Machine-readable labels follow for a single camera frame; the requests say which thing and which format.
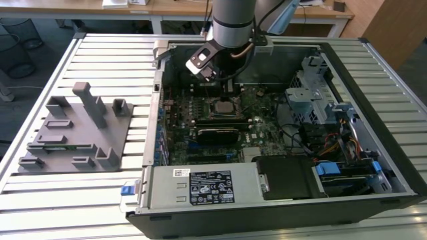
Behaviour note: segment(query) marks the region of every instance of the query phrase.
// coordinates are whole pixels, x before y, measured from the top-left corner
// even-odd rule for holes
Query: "black plastic cover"
[[[270,191],[265,200],[325,198],[317,183],[314,161],[307,156],[257,156],[259,174],[266,175]]]

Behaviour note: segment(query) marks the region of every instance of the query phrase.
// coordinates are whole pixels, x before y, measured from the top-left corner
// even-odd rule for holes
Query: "motherboard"
[[[277,123],[281,94],[242,86],[231,97],[198,97],[189,89],[166,92],[169,165],[245,163],[257,156],[285,155]]]

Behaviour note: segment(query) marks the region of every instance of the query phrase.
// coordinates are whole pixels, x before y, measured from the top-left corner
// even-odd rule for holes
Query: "white label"
[[[351,16],[346,16],[346,15],[337,15],[338,19],[351,19]]]
[[[219,195],[219,198],[223,198],[223,199],[230,199],[233,197],[234,197],[234,194],[223,194],[223,196]]]
[[[149,11],[131,11],[131,14],[149,14]]]
[[[189,176],[190,176],[190,168],[174,169],[174,177],[189,177]]]

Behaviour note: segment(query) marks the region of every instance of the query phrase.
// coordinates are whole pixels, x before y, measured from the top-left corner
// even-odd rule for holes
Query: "blue release tab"
[[[325,175],[326,174],[326,171],[323,171],[323,168],[322,168],[322,166],[315,166],[315,170],[317,170],[317,172],[318,172],[318,175],[319,176],[322,176],[322,175]]]
[[[380,173],[382,171],[381,163],[378,161],[374,161],[373,166],[374,166],[376,171]]]
[[[319,176],[342,173],[342,171],[339,169],[339,165],[335,162],[319,163],[319,165],[315,166],[315,170],[318,171]]]
[[[122,196],[135,195],[135,186],[122,186]]]

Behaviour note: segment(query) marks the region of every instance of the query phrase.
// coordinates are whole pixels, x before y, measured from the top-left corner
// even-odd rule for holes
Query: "sticker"
[[[231,171],[207,171],[190,173],[191,205],[198,206],[211,204],[229,204],[234,202],[235,191]]]
[[[337,18],[338,19],[351,19],[353,17],[351,16],[345,16],[345,15],[337,15]]]
[[[190,176],[190,168],[174,169],[174,177],[189,177],[189,176]]]
[[[131,14],[149,14],[149,11],[131,11]]]

